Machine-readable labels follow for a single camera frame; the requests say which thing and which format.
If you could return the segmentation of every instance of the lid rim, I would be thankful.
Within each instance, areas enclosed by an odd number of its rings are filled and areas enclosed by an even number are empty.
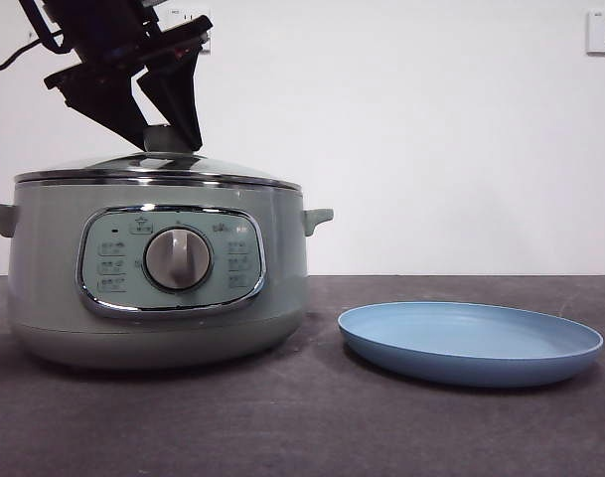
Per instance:
[[[158,154],[158,153],[138,153],[130,156],[121,157],[118,159],[137,159],[137,158],[163,158],[163,159],[178,159],[178,158],[198,158],[198,160],[207,160],[202,156],[188,154]],[[16,184],[28,182],[48,181],[48,180],[76,180],[76,179],[149,179],[163,181],[185,182],[220,182],[223,184],[248,184],[263,187],[273,187],[279,189],[290,189],[301,192],[302,188],[298,184],[281,181],[279,179],[255,177],[235,174],[225,174],[222,172],[207,172],[193,171],[181,169],[152,169],[147,167],[137,167],[133,170],[126,169],[109,169],[109,168],[71,168],[71,169],[54,169],[46,171],[35,171],[19,174],[15,176]]]

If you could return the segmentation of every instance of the white wall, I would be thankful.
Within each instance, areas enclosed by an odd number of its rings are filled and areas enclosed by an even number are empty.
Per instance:
[[[25,39],[18,5],[0,0],[0,61]],[[605,273],[605,58],[584,54],[605,1],[209,5],[204,152],[335,208],[310,272]],[[131,150],[43,87],[73,60],[0,74],[0,202],[17,173]],[[7,254],[0,238],[0,273]]]

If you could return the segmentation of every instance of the electrical socket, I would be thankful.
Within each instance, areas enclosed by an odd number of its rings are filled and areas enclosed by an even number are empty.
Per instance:
[[[587,53],[605,54],[605,9],[591,10],[587,27]]]
[[[163,30],[178,27],[184,23],[190,22],[201,15],[207,15],[212,19],[212,9],[205,5],[195,4],[189,1],[168,2],[171,5],[161,4],[158,8],[158,17],[160,26]],[[201,54],[210,55],[212,53],[212,31],[209,31],[210,39],[203,44]]]

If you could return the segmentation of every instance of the pot handle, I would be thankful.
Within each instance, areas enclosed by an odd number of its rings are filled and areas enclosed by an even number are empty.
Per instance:
[[[333,219],[333,209],[316,209],[304,211],[304,235],[310,237],[320,224]]]
[[[0,204],[0,236],[10,239],[15,234],[17,207]]]

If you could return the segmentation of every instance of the plate rim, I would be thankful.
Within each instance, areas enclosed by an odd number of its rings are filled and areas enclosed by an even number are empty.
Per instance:
[[[344,326],[343,318],[345,318],[346,315],[348,315],[351,312],[361,311],[361,310],[364,310],[367,308],[380,308],[380,307],[384,307],[384,306],[388,306],[388,305],[461,305],[461,306],[467,306],[467,307],[495,308],[495,309],[501,309],[501,310],[530,313],[533,315],[542,316],[544,318],[551,318],[554,320],[566,321],[567,323],[570,323],[571,325],[579,326],[579,327],[589,331],[590,333],[593,333],[598,338],[598,343],[595,346],[588,348],[582,352],[570,353],[570,354],[564,354],[564,355],[547,356],[547,357],[539,357],[539,358],[517,358],[517,357],[497,358],[497,357],[482,357],[482,356],[466,356],[466,355],[457,355],[457,354],[449,354],[449,353],[436,353],[433,351],[422,351],[422,350],[416,350],[416,349],[412,349],[412,348],[390,345],[387,343],[382,343],[380,341],[372,340],[370,338],[364,338],[360,335],[353,333],[352,331],[349,331]],[[338,325],[340,327],[340,330],[343,333],[350,335],[354,338],[357,338],[359,340],[367,341],[374,345],[384,346],[387,348],[393,348],[393,349],[403,351],[403,352],[408,351],[408,352],[412,352],[412,353],[432,355],[432,356],[436,356],[436,357],[455,358],[455,359],[461,358],[461,359],[468,359],[468,360],[484,360],[484,361],[500,361],[500,362],[502,362],[502,361],[524,362],[524,361],[564,360],[565,358],[582,357],[582,356],[585,356],[585,355],[588,355],[591,353],[599,352],[602,349],[602,346],[604,345],[604,337],[602,336],[602,334],[600,332],[596,331],[595,329],[591,328],[590,326],[583,325],[582,323],[578,323],[577,321],[569,320],[569,319],[563,318],[561,316],[550,315],[548,313],[541,313],[538,311],[525,310],[523,308],[513,308],[510,306],[487,305],[487,304],[483,304],[483,303],[471,303],[471,302],[459,302],[459,301],[390,301],[390,302],[383,302],[383,303],[371,303],[368,305],[357,306],[355,308],[351,308],[347,311],[344,311],[338,317]]]

